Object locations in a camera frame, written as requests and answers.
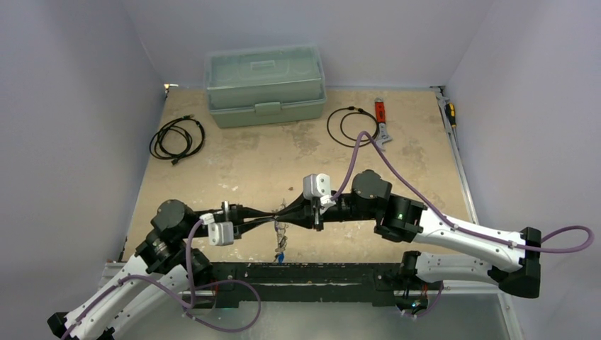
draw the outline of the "green plastic storage box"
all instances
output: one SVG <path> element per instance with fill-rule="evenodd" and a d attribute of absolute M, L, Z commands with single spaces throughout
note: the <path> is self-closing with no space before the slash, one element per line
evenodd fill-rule
<path fill-rule="evenodd" d="M 319 118 L 326 101 L 316 46 L 209 53 L 208 110 L 220 128 Z"/>

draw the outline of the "white wall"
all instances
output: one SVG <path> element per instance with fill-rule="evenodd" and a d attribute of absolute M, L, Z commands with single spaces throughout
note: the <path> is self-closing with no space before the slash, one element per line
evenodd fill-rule
<path fill-rule="evenodd" d="M 0 2 L 0 338 L 97 289 L 123 245 L 164 89 L 119 0 Z"/>
<path fill-rule="evenodd" d="M 499 0 L 486 16 L 447 88 L 482 223 L 601 236 L 599 18 L 598 0 Z M 599 242 L 542 256 L 541 297 L 516 299 L 528 339 L 599 338 L 600 260 Z"/>
<path fill-rule="evenodd" d="M 200 86 L 209 51 L 317 43 L 328 86 L 448 82 L 493 0 L 124 0 L 164 82 Z"/>

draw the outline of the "wooden work surface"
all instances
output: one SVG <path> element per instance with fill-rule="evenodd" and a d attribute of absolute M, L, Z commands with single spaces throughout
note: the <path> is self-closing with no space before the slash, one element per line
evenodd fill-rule
<path fill-rule="evenodd" d="M 243 204 L 263 211 L 279 209 L 282 200 L 292 202 L 302 193 L 303 177 L 325 173 L 337 190 L 349 166 L 352 149 L 336 144 L 327 134 L 325 123 L 335 109 L 357 106 L 373 113 L 375 97 L 384 98 L 388 133 L 386 156 L 399 172 L 446 214 L 469 220 L 461 182 L 446 137 L 439 108 L 429 91 L 328 91 L 320 119 L 293 123 L 238 127 L 221 130 L 210 117 L 203 91 L 175 89 L 169 92 L 161 125 L 183 115 L 195 115 L 206 129 L 205 147 L 196 155 L 172 166 L 169 161 L 151 158 L 133 214 L 125 257 L 151 230 L 150 220 L 159 205 L 181 200 L 194 210 L 217 209 L 221 202 Z M 342 140 L 339 122 L 331 121 L 332 133 Z M 191 133 L 197 131 L 191 123 Z M 345 131 L 356 136 L 361 130 L 372 133 L 374 123 L 353 115 L 344 122 Z M 200 137 L 195 135 L 195 142 Z M 184 148 L 177 134 L 166 137 L 165 147 Z M 373 169 L 393 184 L 393 193 L 417 199 L 381 161 L 373 147 L 359 150 L 354 175 Z M 345 192 L 350 190 L 350 183 Z M 290 262 L 396 262 L 404 251 L 451 252 L 424 244 L 397 244 L 373 233 L 373 222 L 328 223 L 315 232 L 291 225 L 286 230 L 286 259 Z M 262 225 L 233 245 L 208 246 L 196 239 L 211 261 L 273 261 L 276 233 L 273 225 Z"/>

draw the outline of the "red tool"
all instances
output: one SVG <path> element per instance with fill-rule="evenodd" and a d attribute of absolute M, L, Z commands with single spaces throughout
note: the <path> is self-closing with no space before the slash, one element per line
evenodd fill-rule
<path fill-rule="evenodd" d="M 384 109 L 384 100 L 382 98 L 376 98 L 376 120 L 380 129 L 380 133 L 378 133 L 378 137 L 376 138 L 376 144 L 380 150 L 384 151 L 383 144 L 390 142 L 393 138 L 386 131 L 386 110 Z"/>

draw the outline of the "coiled black cable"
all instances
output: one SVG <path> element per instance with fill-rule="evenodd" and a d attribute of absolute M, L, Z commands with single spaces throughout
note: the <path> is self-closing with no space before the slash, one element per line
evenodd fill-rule
<path fill-rule="evenodd" d="M 365 115 L 367 117 L 370 117 L 373 120 L 373 122 L 376 124 L 376 131 L 373 133 L 373 135 L 371 137 L 374 139 L 376 139 L 376 137 L 378 137 L 378 134 L 380 133 L 380 127 L 379 127 L 378 121 L 376 120 L 376 117 L 374 117 L 371 113 L 365 111 L 362 108 L 356 108 L 354 106 L 349 106 L 347 108 L 339 108 L 338 110 L 335 110 L 334 112 L 332 112 L 329 117 L 327 117 L 327 122 L 325 123 L 327 133 L 328 133 L 328 135 L 330 135 L 330 138 L 332 138 L 336 143 L 342 145 L 343 147 L 351 147 L 351 148 L 355 147 L 354 144 L 350 145 L 350 144 L 345 144 L 343 142 L 340 142 L 332 135 L 332 132 L 330 131 L 330 119 L 332 119 L 332 116 L 335 113 L 338 113 L 338 112 L 344 111 L 344 110 L 353 111 L 353 112 L 350 112 L 350 113 L 347 113 L 346 115 L 344 115 L 344 117 L 342 117 L 342 119 L 340 120 L 340 132 L 342 132 L 342 135 L 345 136 L 348 140 L 352 140 L 353 142 L 356 142 L 356 139 L 348 136 L 344 132 L 344 129 L 342 128 L 342 123 L 344 123 L 344 120 L 347 119 L 347 117 L 350 115 Z M 359 147 L 364 147 L 367 144 L 369 144 L 369 140 L 361 140 L 361 142 L 364 142 L 364 143 L 360 144 Z"/>
<path fill-rule="evenodd" d="M 201 131 L 201 142 L 198 143 L 198 146 L 195 149 L 192 149 L 192 146 L 193 146 L 192 135 L 190 135 L 190 133 L 183 127 L 176 125 L 177 123 L 183 122 L 185 120 L 190 120 L 190 121 L 194 122 L 196 124 L 196 126 L 198 126 L 198 129 Z M 182 152 L 175 154 L 175 153 L 167 151 L 163 147 L 163 139 L 165 138 L 165 135 L 167 135 L 167 133 L 169 131 L 174 131 L 174 132 L 179 133 L 186 140 L 186 148 Z M 202 126 L 201 122 L 194 119 L 193 115 L 185 115 L 184 117 L 173 119 L 172 121 L 163 125 L 159 129 L 159 131 L 157 133 L 155 133 L 154 136 L 152 136 L 152 139 L 150 140 L 150 144 L 148 145 L 148 149 L 150 151 L 150 154 L 154 158 L 162 159 L 165 161 L 170 160 L 171 164 L 175 165 L 182 159 L 190 157 L 193 154 L 197 154 L 203 148 L 204 144 L 205 144 L 205 129 Z"/>

